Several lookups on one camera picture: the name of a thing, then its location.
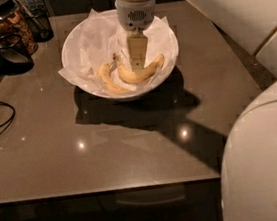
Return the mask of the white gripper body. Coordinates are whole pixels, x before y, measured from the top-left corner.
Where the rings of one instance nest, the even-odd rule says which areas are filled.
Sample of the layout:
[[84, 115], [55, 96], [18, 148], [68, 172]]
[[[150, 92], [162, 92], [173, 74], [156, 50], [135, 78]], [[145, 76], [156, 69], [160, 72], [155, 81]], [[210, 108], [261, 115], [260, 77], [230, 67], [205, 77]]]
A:
[[118, 22], [126, 31], [146, 30], [154, 21], [155, 0], [115, 0]]

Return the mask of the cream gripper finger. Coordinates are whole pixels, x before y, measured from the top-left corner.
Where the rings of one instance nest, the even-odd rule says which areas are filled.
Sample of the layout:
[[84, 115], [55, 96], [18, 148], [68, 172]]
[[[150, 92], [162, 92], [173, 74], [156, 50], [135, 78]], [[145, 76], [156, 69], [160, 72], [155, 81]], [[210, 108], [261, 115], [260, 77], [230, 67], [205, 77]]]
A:
[[131, 62], [131, 68], [134, 70], [141, 70], [144, 68], [145, 58], [148, 47], [148, 37], [143, 33], [134, 33], [128, 35], [127, 46], [129, 62]]

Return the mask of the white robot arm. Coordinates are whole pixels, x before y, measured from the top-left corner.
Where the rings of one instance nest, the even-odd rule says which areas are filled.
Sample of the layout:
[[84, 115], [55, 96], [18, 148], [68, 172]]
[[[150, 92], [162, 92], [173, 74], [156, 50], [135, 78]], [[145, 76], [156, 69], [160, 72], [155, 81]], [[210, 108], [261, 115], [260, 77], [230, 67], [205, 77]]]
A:
[[222, 159], [224, 221], [277, 221], [277, 0], [187, 0], [276, 78], [233, 125]]

